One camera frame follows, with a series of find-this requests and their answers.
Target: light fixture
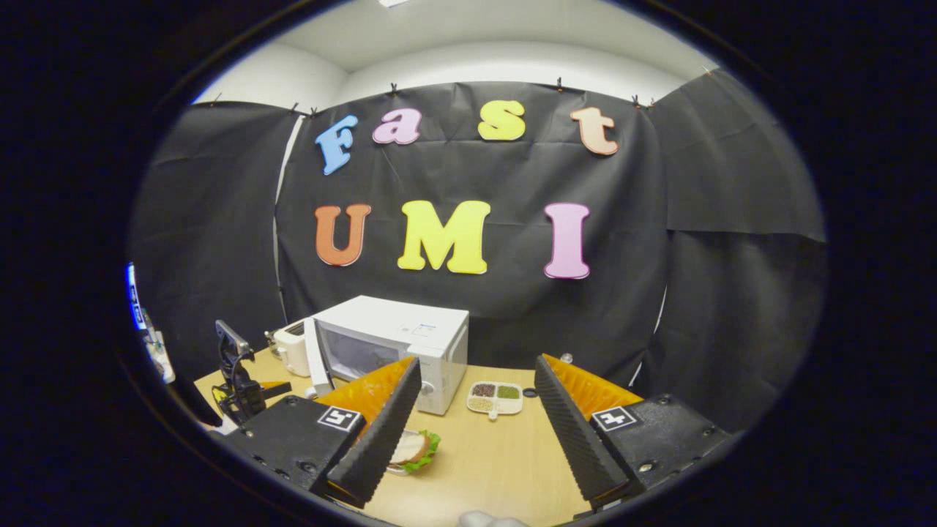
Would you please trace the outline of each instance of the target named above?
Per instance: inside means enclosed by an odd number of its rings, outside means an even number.
[[[407,2],[407,1],[408,0],[378,0],[378,3],[386,8],[392,8],[393,6],[396,6],[398,4],[403,4],[404,2]]]

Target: letter m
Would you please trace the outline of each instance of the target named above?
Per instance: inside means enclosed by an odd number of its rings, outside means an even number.
[[[426,266],[426,260],[420,256],[420,246],[423,246],[434,269],[442,266],[451,248],[453,257],[446,264],[450,271],[481,275],[488,270],[488,264],[482,260],[482,229],[491,205],[462,202],[445,227],[430,202],[406,202],[403,212],[407,215],[407,239],[404,255],[397,259],[401,269],[419,271]]]

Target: lettuce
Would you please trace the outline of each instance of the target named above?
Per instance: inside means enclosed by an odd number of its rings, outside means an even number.
[[[420,430],[420,433],[429,438],[429,449],[426,450],[426,453],[422,458],[417,460],[417,462],[403,463],[400,465],[405,471],[407,471],[407,474],[413,474],[420,467],[429,464],[430,461],[433,460],[430,456],[436,454],[436,449],[439,447],[439,441],[442,440],[441,437],[429,430]]]

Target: foam letter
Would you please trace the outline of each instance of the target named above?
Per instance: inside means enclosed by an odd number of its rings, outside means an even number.
[[[374,128],[374,134],[371,137],[374,138],[375,143],[413,143],[420,137],[420,132],[416,131],[416,128],[420,126],[422,117],[420,111],[413,108],[387,112],[380,119],[384,124]]]
[[[490,100],[482,106],[482,123],[478,133],[489,141],[513,141],[524,135],[527,125],[518,115],[524,114],[524,106],[516,100]]]
[[[322,206],[316,209],[316,252],[328,265],[351,265],[361,256],[364,240],[364,217],[371,214],[371,207],[365,204],[349,205],[346,213],[351,222],[349,227],[349,245],[344,250],[335,248],[335,219],[342,213],[336,206]]]
[[[553,260],[543,268],[551,279],[584,279],[583,220],[588,207],[577,203],[551,203],[543,210],[553,220]]]
[[[618,151],[618,143],[605,140],[605,128],[615,126],[611,117],[603,117],[598,108],[583,108],[570,113],[570,117],[579,121],[579,136],[590,151],[603,156],[611,156]]]
[[[491,212],[485,202],[462,202],[455,208],[449,222],[443,227],[430,202],[406,202],[403,206],[407,215],[407,239],[404,255],[397,259],[401,269],[419,271],[426,265],[420,256],[420,245],[426,250],[426,258],[434,269],[442,266],[443,260],[453,248],[453,257],[446,264],[454,273],[481,275],[488,270],[482,260],[482,229],[484,217]]]
[[[346,115],[316,138],[316,144],[322,147],[322,155],[325,156],[325,168],[322,173],[329,175],[349,162],[351,154],[342,150],[342,147],[351,147],[351,130],[348,128],[357,124],[358,117]]]

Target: divided tray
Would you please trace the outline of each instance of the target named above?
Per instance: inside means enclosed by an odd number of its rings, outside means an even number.
[[[497,419],[498,414],[517,414],[524,408],[521,390],[518,384],[479,381],[468,389],[466,406],[491,419]]]

